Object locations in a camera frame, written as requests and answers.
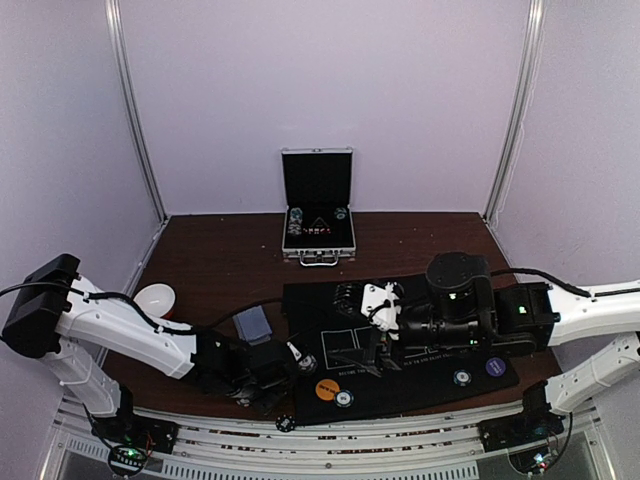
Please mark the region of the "orange big blind button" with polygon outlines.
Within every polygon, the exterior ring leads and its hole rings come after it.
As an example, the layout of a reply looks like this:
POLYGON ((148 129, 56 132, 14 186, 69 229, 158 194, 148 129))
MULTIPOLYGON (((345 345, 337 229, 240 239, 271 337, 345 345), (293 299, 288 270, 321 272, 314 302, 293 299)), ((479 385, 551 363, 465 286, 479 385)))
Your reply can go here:
POLYGON ((335 396, 339 393, 339 384, 332 379, 322 379, 315 386, 316 396, 326 402, 331 402, 335 399, 335 396))

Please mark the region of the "blue green fifty chip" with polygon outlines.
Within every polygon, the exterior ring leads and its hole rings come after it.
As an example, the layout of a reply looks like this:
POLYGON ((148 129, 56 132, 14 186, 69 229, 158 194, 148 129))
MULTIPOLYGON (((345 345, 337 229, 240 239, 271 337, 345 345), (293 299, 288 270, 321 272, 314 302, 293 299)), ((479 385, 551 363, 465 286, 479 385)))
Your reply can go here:
POLYGON ((334 396, 334 403, 340 408, 349 408, 354 403, 354 395, 349 390, 340 390, 334 396))

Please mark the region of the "purple small blind button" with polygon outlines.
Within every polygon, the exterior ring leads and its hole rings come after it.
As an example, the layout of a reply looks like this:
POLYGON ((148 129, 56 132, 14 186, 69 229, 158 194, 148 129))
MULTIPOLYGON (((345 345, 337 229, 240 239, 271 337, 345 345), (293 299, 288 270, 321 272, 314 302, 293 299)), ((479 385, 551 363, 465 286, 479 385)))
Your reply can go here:
POLYGON ((506 362, 499 357, 491 357, 485 363, 487 374, 493 378, 502 377, 507 371, 506 362))

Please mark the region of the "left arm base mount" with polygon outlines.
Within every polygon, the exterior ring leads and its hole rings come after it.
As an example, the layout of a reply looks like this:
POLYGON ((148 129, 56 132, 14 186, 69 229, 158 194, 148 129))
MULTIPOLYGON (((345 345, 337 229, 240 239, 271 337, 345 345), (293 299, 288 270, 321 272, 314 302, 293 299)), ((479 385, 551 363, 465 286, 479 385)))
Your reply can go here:
POLYGON ((179 426, 175 422, 133 415, 130 423, 88 416, 91 433, 108 449, 107 465, 123 478, 142 472, 154 453, 173 452, 179 426))

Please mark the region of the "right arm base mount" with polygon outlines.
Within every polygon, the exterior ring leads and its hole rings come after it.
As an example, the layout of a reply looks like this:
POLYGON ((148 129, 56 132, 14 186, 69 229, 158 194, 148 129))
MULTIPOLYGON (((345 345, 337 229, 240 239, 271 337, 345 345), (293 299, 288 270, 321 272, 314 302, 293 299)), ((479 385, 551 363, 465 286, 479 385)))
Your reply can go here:
POLYGON ((484 420, 478 431, 486 453, 506 450, 510 466, 528 477, 546 473, 566 449, 563 416, 520 413, 484 420))

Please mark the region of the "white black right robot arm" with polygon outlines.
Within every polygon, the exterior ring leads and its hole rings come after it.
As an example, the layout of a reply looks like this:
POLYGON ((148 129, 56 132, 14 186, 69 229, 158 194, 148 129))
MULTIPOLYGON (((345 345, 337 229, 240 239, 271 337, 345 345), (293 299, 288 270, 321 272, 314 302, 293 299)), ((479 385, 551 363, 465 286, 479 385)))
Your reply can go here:
POLYGON ((573 369, 525 391, 513 419, 519 440, 535 440, 588 398, 639 367, 639 285, 580 288, 539 270, 536 281, 494 288, 481 255, 448 252, 428 264, 425 292, 407 298, 398 282, 341 284, 334 305, 372 331, 364 348, 335 349, 329 357, 380 376, 397 370, 407 349, 517 357, 587 337, 612 341, 573 369))

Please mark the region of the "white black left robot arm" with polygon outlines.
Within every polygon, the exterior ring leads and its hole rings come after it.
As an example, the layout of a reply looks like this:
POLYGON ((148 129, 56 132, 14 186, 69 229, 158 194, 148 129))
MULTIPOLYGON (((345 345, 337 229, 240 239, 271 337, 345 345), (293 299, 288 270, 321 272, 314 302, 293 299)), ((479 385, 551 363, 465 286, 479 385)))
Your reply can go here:
POLYGON ((1 337, 19 355, 48 364, 90 419, 123 444, 137 442, 144 433, 142 419, 133 413, 133 395, 95 363, 81 341, 262 413, 286 394, 308 363, 290 341, 250 345, 211 327, 151 316, 128 295, 99 290, 79 273, 79 264, 78 258, 61 254, 10 287, 16 298, 1 337))

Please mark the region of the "small chip stack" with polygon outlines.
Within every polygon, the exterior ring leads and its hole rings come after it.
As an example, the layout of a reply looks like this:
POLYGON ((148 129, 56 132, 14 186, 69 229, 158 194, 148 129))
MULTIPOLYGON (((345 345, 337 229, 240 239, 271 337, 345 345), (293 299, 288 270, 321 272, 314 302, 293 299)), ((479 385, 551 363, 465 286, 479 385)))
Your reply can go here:
POLYGON ((314 355, 307 354, 297 362, 299 374, 307 377, 313 375, 317 370, 318 362, 314 355))

